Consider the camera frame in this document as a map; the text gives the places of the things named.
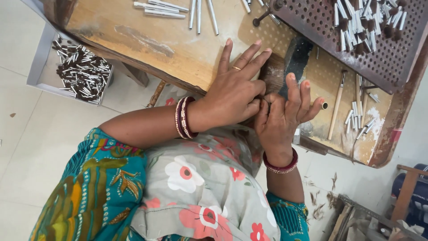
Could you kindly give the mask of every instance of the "white tile floor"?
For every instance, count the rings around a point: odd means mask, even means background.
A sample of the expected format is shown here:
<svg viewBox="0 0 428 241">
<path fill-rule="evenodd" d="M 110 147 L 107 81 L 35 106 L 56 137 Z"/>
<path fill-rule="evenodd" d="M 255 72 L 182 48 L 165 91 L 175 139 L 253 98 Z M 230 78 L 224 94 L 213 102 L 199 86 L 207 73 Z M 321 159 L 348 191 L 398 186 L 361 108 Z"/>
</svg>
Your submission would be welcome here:
<svg viewBox="0 0 428 241">
<path fill-rule="evenodd" d="M 85 134 L 120 113 L 144 108 L 159 83 L 159 79 L 152 78 L 143 88 L 115 73 L 102 107 L 25 86 L 43 26 L 44 22 L 22 2 L 0 1 L 0 235 L 4 240 L 28 238 L 45 200 Z M 393 160 L 386 167 L 354 165 L 339 157 L 306 153 L 295 147 L 309 208 L 311 240 L 326 240 L 331 231 L 329 220 L 334 209 L 328 207 L 326 196 L 332 190 L 335 173 L 333 193 L 346 194 L 382 212 L 389 200 L 396 164 L 425 162 L 427 78 L 419 87 Z M 262 167 L 257 180 L 266 189 L 265 171 Z M 317 196 L 316 205 L 310 193 Z M 324 203 L 320 218 L 315 220 L 314 209 Z"/>
</svg>

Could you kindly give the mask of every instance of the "rusty metal tray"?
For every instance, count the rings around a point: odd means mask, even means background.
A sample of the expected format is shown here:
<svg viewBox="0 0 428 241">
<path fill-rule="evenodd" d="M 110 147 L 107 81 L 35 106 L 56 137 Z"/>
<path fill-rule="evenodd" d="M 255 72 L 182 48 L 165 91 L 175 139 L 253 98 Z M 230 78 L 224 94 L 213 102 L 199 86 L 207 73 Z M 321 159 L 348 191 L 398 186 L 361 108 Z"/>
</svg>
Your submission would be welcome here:
<svg viewBox="0 0 428 241">
<path fill-rule="evenodd" d="M 332 0 L 283 0 L 279 11 L 273 7 L 275 1 L 281 0 L 270 0 L 274 15 L 371 83 L 389 94 L 404 89 L 426 38 L 427 0 L 407 0 L 401 40 L 385 39 L 382 33 L 376 36 L 377 51 L 359 56 L 353 51 L 340 51 L 340 35 L 333 26 Z"/>
</svg>

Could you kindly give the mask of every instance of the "hand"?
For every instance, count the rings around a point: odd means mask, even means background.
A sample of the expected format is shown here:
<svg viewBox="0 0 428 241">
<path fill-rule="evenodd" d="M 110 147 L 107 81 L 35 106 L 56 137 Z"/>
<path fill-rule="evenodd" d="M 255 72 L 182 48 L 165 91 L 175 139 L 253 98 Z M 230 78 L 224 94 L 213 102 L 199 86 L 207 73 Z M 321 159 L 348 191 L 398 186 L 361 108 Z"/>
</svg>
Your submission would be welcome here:
<svg viewBox="0 0 428 241">
<path fill-rule="evenodd" d="M 254 97 L 265 95 L 266 84 L 262 80 L 250 80 L 272 53 L 268 48 L 251 60 L 259 51 L 261 43 L 261 40 L 257 40 L 236 61 L 234 66 L 241 70 L 229 69 L 233 42 L 227 39 L 220 58 L 217 77 L 206 96 L 189 106 L 189 111 L 193 111 L 195 116 L 193 121 L 195 124 L 189 123 L 192 131 L 236 124 L 259 111 L 260 100 Z"/>
<path fill-rule="evenodd" d="M 312 120 L 321 110 L 324 98 L 318 97 L 311 106 L 311 88 L 308 80 L 299 86 L 294 73 L 285 77 L 288 101 L 271 93 L 260 103 L 255 126 L 260 143 L 265 149 L 269 163 L 276 167 L 288 166 L 293 160 L 291 143 L 297 126 Z M 268 102 L 271 103 L 268 114 Z"/>
</svg>

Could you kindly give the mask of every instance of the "wooden workbench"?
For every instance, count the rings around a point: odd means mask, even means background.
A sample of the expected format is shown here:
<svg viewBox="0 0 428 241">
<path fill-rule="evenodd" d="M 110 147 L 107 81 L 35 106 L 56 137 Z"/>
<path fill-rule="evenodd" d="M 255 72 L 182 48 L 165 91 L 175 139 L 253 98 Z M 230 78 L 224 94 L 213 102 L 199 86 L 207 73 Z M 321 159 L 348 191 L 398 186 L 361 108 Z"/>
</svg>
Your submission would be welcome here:
<svg viewBox="0 0 428 241">
<path fill-rule="evenodd" d="M 190 9 L 190 0 L 168 2 Z M 214 33 L 206 1 L 202 1 L 200 35 L 196 33 L 196 17 L 193 30 L 189 30 L 188 14 L 186 19 L 145 16 L 141 9 L 134 9 L 132 1 L 46 0 L 45 15 L 78 40 L 92 46 L 97 55 L 121 60 L 202 94 L 216 76 L 217 63 L 227 38 L 233 40 L 231 60 L 235 60 L 257 39 L 262 40 L 262 50 L 272 48 L 284 56 L 291 39 L 297 35 L 285 24 L 275 25 L 269 17 L 262 20 L 259 27 L 254 27 L 252 20 L 265 12 L 257 1 L 253 1 L 250 14 L 246 13 L 240 0 L 214 1 L 213 5 L 218 36 Z M 328 141 L 341 70 L 348 68 L 322 50 L 317 60 L 316 51 L 313 51 L 305 70 L 306 78 L 311 80 L 311 95 L 313 99 L 324 97 L 330 107 L 304 125 L 302 145 L 322 154 L 332 153 L 373 167 L 389 162 L 416 94 L 415 89 L 425 71 L 426 49 L 424 45 L 413 71 L 415 76 L 403 93 L 390 96 L 379 89 L 371 91 L 377 94 L 381 103 L 369 101 L 366 120 L 376 118 L 377 121 L 373 132 L 358 141 L 354 148 L 357 133 L 346 135 L 343 125 L 355 99 L 354 73 L 350 71 L 345 80 L 335 131 L 332 140 Z M 392 111 L 391 103 L 399 110 Z"/>
</svg>

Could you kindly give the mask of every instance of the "maroon bangle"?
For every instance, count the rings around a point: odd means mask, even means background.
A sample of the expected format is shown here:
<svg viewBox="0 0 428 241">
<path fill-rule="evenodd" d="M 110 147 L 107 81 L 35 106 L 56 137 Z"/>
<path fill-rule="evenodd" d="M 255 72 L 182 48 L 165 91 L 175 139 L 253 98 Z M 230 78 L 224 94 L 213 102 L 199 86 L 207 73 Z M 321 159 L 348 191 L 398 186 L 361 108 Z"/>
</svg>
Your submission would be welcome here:
<svg viewBox="0 0 428 241">
<path fill-rule="evenodd" d="M 296 166 L 297 166 L 297 161 L 299 159 L 299 156 L 297 155 L 297 152 L 294 148 L 292 148 L 293 150 L 293 160 L 291 161 L 291 163 L 288 166 L 285 167 L 277 167 L 277 166 L 273 166 L 268 162 L 268 158 L 266 156 L 266 152 L 263 153 L 263 163 L 265 164 L 266 168 L 269 171 L 278 173 L 278 174 L 284 174 L 284 173 L 288 173 L 293 171 Z"/>
<path fill-rule="evenodd" d="M 175 127 L 177 128 L 177 132 L 181 138 L 188 139 L 186 136 L 186 133 L 183 130 L 183 127 L 181 126 L 181 107 L 183 102 L 184 102 L 184 98 L 181 98 L 178 101 L 177 106 L 175 108 Z"/>
<path fill-rule="evenodd" d="M 195 101 L 195 98 L 188 96 L 184 99 L 184 102 L 181 106 L 181 126 L 183 127 L 186 136 L 190 139 L 197 137 L 199 134 L 199 132 L 193 133 L 192 131 L 190 131 L 189 123 L 187 121 L 187 108 L 189 106 L 189 103 L 193 101 Z"/>
</svg>

